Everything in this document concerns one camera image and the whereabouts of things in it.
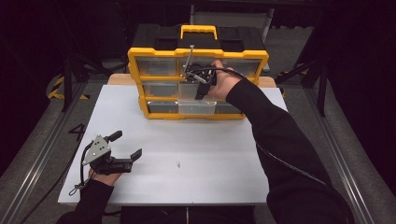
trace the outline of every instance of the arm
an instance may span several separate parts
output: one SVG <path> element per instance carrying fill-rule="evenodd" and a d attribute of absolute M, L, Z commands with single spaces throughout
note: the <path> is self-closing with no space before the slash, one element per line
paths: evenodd
<path fill-rule="evenodd" d="M 102 215 L 119 177 L 120 174 L 93 175 L 87 187 L 81 192 L 76 210 L 62 215 L 57 223 L 102 223 Z"/>
<path fill-rule="evenodd" d="M 331 188 L 331 180 L 317 152 L 283 109 L 272 105 L 262 91 L 246 79 L 218 72 L 218 83 L 233 78 L 231 88 L 215 87 L 209 93 L 224 97 L 246 114 L 252 124 L 262 168 L 268 176 L 268 206 L 277 223 L 346 223 L 344 201 Z M 293 172 L 265 152 L 291 164 L 328 186 Z"/>

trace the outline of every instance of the yellow handle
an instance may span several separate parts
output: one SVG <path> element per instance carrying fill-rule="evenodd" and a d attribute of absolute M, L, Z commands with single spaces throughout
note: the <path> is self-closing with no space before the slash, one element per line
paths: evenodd
<path fill-rule="evenodd" d="M 182 25 L 180 32 L 180 39 L 183 38 L 184 32 L 195 32 L 195 33 L 213 33 L 215 39 L 218 39 L 218 35 L 216 33 L 216 26 L 209 25 Z"/>

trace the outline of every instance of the cable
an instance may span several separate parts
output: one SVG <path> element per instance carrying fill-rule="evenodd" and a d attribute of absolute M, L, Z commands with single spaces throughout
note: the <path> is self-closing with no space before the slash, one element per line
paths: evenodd
<path fill-rule="evenodd" d="M 228 69 L 228 68 L 221 68 L 221 67 L 206 67 L 206 68 L 199 68 L 199 69 L 195 69 L 193 71 L 191 71 L 192 73 L 196 73 L 196 72 L 202 72 L 202 71 L 207 71 L 207 70 L 220 70 L 223 72 L 226 72 L 228 74 L 231 75 L 235 75 L 237 77 L 241 77 L 241 78 L 246 78 L 244 75 L 232 70 L 232 69 Z"/>
<path fill-rule="evenodd" d="M 341 194 L 332 186 L 326 184 L 324 181 L 314 177 L 313 175 L 309 174 L 306 171 L 303 171 L 285 161 L 282 161 L 280 158 L 276 157 L 274 154 L 272 154 L 270 151 L 268 151 L 267 149 L 265 149 L 264 147 L 262 147 L 258 142 L 256 142 L 256 146 L 270 159 L 272 159 L 273 161 L 276 161 L 277 163 L 285 166 L 286 168 L 290 169 L 291 171 L 293 171 L 294 173 L 297 173 L 299 175 L 305 176 L 311 180 L 314 180 L 315 182 L 319 183 L 320 185 L 323 185 L 327 188 L 329 188 L 331 191 L 331 193 L 336 197 L 336 200 L 339 201 L 339 203 L 341 203 L 342 206 L 345 207 L 346 209 L 346 217 L 347 217 L 347 222 L 349 224 L 354 224 L 355 223 L 355 219 L 353 217 L 352 211 L 350 210 L 350 207 L 348 206 L 347 202 L 344 200 L 344 198 L 341 196 Z"/>
<path fill-rule="evenodd" d="M 79 179 L 80 179 L 80 182 L 79 182 L 79 184 L 75 185 L 75 187 L 72 190 L 70 190 L 69 196 L 73 196 L 77 192 L 78 189 L 85 188 L 86 184 L 91 179 L 91 177 L 90 177 L 89 179 L 84 180 L 84 167 L 82 166 L 82 163 L 84 162 L 85 154 L 87 153 L 88 149 L 90 149 L 91 146 L 92 146 L 92 142 L 90 142 L 87 146 L 85 146 L 84 150 L 82 151 L 81 161 L 79 163 Z"/>
<path fill-rule="evenodd" d="M 81 143 L 81 140 L 79 140 L 78 145 L 75 149 L 75 151 L 73 152 L 73 156 L 70 158 L 69 162 L 67 163 L 66 167 L 64 167 L 64 170 L 62 171 L 61 175 L 58 177 L 58 179 L 55 181 L 55 183 L 53 184 L 53 186 L 47 191 L 47 193 L 40 199 L 40 201 L 38 201 L 38 203 L 35 204 L 35 206 L 27 213 L 27 215 L 22 219 L 22 221 L 20 222 L 20 224 L 22 224 L 23 222 L 25 222 L 27 220 L 27 218 L 33 214 L 33 212 L 37 209 L 37 207 L 43 203 L 43 201 L 50 195 L 50 193 L 56 188 L 56 186 L 58 185 L 59 181 L 61 181 L 62 177 L 64 176 L 64 174 L 67 172 L 67 170 L 69 169 L 70 165 L 73 162 L 73 159 L 75 158 L 79 145 Z"/>

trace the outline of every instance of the white table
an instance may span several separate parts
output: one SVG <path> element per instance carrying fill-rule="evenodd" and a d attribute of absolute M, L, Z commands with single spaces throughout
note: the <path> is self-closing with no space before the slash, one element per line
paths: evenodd
<path fill-rule="evenodd" d="M 277 88 L 262 89 L 284 108 Z M 268 183 L 257 156 L 250 123 L 242 120 L 145 119 L 136 86 L 105 85 L 99 95 L 59 203 L 76 204 L 82 150 L 96 135 L 123 131 L 109 143 L 111 155 L 127 159 L 143 148 L 132 172 L 116 183 L 109 203 L 119 205 L 203 205 L 265 203 Z M 85 167 L 87 177 L 89 167 Z"/>

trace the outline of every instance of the black organizer lid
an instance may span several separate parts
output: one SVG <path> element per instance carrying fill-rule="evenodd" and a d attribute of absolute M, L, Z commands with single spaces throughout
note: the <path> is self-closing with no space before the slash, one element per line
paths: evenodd
<path fill-rule="evenodd" d="M 227 52 L 241 52 L 245 49 L 265 49 L 259 31 L 254 27 L 217 27 L 218 39 L 211 33 L 189 33 L 180 38 L 180 25 L 159 26 L 140 24 L 137 28 L 135 48 L 155 48 L 156 50 L 222 49 Z"/>

